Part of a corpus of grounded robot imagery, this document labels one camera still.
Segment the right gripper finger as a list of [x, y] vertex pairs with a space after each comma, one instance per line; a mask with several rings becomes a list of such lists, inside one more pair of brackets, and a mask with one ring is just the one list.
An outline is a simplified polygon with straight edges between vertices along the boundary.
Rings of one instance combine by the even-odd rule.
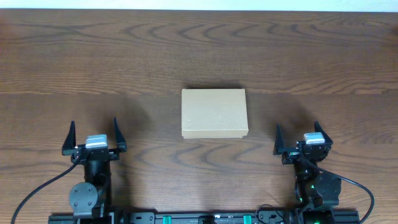
[[285, 152], [284, 139], [282, 137], [282, 131], [280, 125], [276, 126], [276, 136], [274, 143], [273, 155], [281, 155]]
[[317, 133], [321, 133], [323, 138], [325, 139], [325, 144], [333, 144], [333, 140], [327, 135], [326, 132], [324, 132], [323, 128], [321, 127], [320, 123], [318, 121], [314, 122], [314, 130]]

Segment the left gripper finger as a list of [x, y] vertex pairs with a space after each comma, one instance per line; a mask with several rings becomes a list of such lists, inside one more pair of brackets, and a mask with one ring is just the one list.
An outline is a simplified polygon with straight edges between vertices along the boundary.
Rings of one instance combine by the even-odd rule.
[[116, 138], [116, 147], [119, 149], [120, 152], [126, 152], [127, 151], [127, 144], [126, 140], [119, 129], [117, 119], [113, 119], [114, 123], [114, 132], [115, 132], [115, 138]]
[[62, 155], [71, 156], [76, 151], [75, 122], [71, 121], [70, 129], [62, 146]]

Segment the cardboard box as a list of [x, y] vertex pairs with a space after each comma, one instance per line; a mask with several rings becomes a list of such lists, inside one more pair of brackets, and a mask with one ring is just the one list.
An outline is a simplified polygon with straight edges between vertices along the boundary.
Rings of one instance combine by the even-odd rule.
[[248, 134], [244, 88], [183, 89], [181, 106], [185, 139], [243, 138]]

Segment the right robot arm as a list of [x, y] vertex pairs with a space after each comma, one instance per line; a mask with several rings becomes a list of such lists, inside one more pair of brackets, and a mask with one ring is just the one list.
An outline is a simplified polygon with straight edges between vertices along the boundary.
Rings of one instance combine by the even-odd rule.
[[276, 127], [273, 154], [281, 156], [283, 165], [294, 166], [296, 198], [309, 209], [322, 210], [339, 204], [341, 180], [318, 167], [332, 145], [332, 139], [317, 121], [314, 132], [305, 133], [303, 140], [297, 141], [294, 147], [284, 144], [282, 130]]

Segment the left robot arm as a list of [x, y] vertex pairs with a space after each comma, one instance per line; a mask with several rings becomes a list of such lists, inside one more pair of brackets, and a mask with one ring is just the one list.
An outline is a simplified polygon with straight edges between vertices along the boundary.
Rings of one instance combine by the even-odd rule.
[[118, 161], [120, 154], [127, 151], [126, 140], [116, 119], [113, 124], [116, 147], [110, 148], [105, 134], [88, 136], [84, 144], [77, 144], [75, 123], [71, 122], [62, 154], [71, 157], [74, 165], [84, 167], [85, 180], [76, 184], [69, 194], [73, 218], [76, 220], [100, 219], [108, 215], [111, 205], [110, 162]]

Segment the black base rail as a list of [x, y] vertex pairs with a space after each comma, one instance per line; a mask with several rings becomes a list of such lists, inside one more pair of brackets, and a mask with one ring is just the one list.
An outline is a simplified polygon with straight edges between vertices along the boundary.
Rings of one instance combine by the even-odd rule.
[[98, 219], [76, 219], [71, 215], [52, 215], [48, 224], [263, 224], [263, 223], [359, 223], [358, 212], [349, 210], [307, 211], [295, 213], [288, 211], [260, 210], [258, 212], [238, 213], [153, 213], [135, 212], [128, 215], [110, 213]]

